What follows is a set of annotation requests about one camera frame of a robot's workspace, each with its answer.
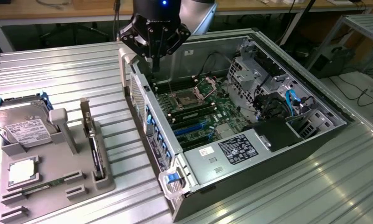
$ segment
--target blue pcie slot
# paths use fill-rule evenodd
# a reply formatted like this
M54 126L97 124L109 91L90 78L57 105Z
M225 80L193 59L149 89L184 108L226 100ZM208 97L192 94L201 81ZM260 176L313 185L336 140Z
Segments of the blue pcie slot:
M202 122L197 125L193 125L190 127L174 130L174 135L178 136L178 135L186 134L189 132L193 132L193 131L197 131L197 130L202 129L204 127L205 127L205 122Z

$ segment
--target green circuit board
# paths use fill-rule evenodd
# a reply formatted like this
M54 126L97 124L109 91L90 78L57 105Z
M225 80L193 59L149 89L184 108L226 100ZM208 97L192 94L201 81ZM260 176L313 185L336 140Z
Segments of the green circuit board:
M202 96L206 96L213 90L212 84L205 80L197 87ZM214 103L216 105L216 110L213 113L194 119L193 125L204 123L204 128L177 135L177 140L181 146L185 142L197 140L198 138L202 138L205 136L210 136L210 141L220 140L222 137L218 134L216 128L221 124L228 124L233 133L240 133L242 131L242 128L249 124L249 121L245 119L244 115L240 113L240 111L237 111L237 107L233 104L232 100L225 97L225 92L221 90L221 86L218 84L216 84L216 88L217 89L214 90L214 92L209 96L206 96L204 100L200 100L196 97L196 95L193 94L193 88L157 95L158 104L165 114L180 112L184 109L190 109L200 105L212 103Z

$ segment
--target aluminum profile table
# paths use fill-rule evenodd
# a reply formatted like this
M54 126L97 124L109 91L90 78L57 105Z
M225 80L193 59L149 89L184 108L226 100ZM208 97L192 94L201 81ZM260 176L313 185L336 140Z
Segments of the aluminum profile table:
M1 54L1 97L44 89L54 108L69 111L70 126L81 120L77 100L89 98L116 181L112 192L28 223L170 223L121 92L118 47L105 43ZM306 160L178 223L330 222L373 223L373 132L361 122Z
M330 44L337 32L342 25L348 25L353 30L358 31L364 36L373 40L373 14L362 14L362 15L344 15L337 20L333 28L330 29L329 34L326 35L318 49L314 54L310 56L306 68L310 69L313 64L317 61L317 58L324 50L324 48ZM340 41L342 44L346 42L348 38L342 38Z

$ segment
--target metal rack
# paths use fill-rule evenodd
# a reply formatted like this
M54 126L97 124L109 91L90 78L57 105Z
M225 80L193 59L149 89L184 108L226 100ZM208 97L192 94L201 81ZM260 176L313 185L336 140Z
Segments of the metal rack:
M318 46L317 51L312 54L312 56L305 64L305 67L308 70L312 68L313 64L316 63L317 58L324 51L324 48L330 44L330 41L333 40L342 25L348 25L353 30L356 30L364 36L366 36L368 38L370 38L373 40L373 14L341 16L328 34L328 36L325 37L321 45ZM345 38L340 41L340 43L345 43L348 38L349 38L349 35L345 36Z

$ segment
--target hard drive label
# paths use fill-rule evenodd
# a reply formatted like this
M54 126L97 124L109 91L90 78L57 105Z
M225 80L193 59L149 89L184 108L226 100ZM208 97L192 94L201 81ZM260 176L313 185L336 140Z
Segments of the hard drive label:
M49 132L41 119L5 125L5 128L20 144L28 144L49 138Z
M218 146L226 156L228 161L233 165L258 155L244 134L220 142Z

